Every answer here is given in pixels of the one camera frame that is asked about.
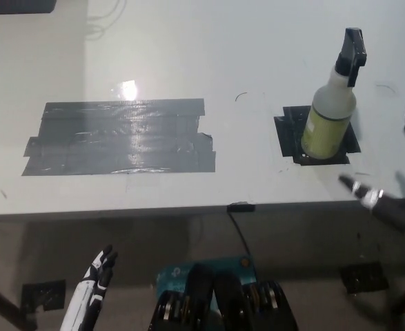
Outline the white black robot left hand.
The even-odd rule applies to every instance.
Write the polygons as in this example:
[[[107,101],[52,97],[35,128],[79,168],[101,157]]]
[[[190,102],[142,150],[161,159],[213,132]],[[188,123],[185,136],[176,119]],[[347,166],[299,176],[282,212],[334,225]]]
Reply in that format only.
[[[61,331],[94,330],[117,256],[112,245],[107,245],[88,266],[70,300]]]

